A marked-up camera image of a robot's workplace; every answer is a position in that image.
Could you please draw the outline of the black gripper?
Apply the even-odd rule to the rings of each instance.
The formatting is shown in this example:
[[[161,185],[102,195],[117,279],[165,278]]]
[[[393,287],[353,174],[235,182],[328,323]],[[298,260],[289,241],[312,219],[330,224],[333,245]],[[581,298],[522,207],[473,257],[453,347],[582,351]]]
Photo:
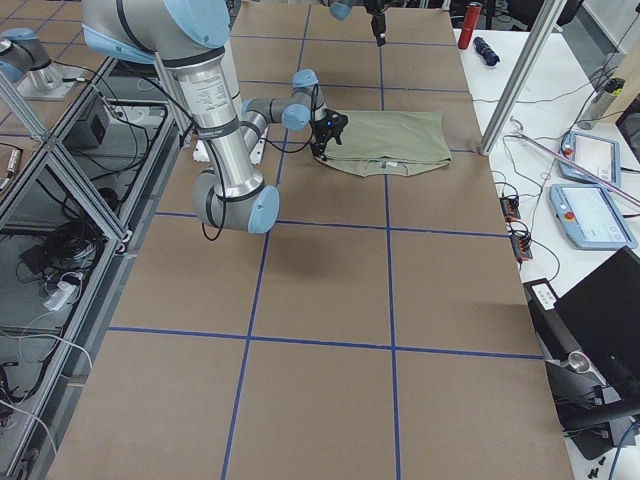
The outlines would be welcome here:
[[[386,17],[385,11],[388,8],[386,0],[365,0],[364,7],[371,15],[371,29],[378,47],[386,44]]]
[[[316,159],[326,158],[326,145],[333,136],[335,115],[335,111],[326,110],[323,118],[320,120],[312,120],[310,122],[312,136],[310,148]]]

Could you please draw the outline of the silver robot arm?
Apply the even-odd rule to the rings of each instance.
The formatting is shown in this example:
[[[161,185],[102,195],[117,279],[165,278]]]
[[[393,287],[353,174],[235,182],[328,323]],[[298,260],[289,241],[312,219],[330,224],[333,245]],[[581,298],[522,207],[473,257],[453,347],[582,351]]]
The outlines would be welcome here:
[[[252,99],[237,110],[233,84],[224,72],[230,16],[223,1],[86,1],[86,44],[107,56],[140,64],[155,61],[179,84],[177,103],[193,123],[211,166],[195,183],[193,206],[205,225],[218,229],[268,232],[276,222],[280,197],[251,163],[250,154],[265,129],[309,127],[310,146],[321,157],[338,140],[346,116],[327,108],[315,73],[293,77],[285,99]]]
[[[355,1],[352,0],[327,0],[321,4],[328,7],[331,15],[340,21],[346,20],[350,15]],[[366,13],[371,17],[371,30],[378,47],[386,44],[386,17],[385,12],[389,7],[387,1],[364,0]]]

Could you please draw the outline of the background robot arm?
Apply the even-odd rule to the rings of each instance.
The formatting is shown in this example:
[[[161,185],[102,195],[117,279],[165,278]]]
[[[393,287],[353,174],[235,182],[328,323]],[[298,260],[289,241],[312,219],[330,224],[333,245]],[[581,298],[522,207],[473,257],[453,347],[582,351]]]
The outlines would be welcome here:
[[[77,77],[72,67],[56,65],[37,34],[26,27],[1,33],[1,72],[29,100],[62,100]]]

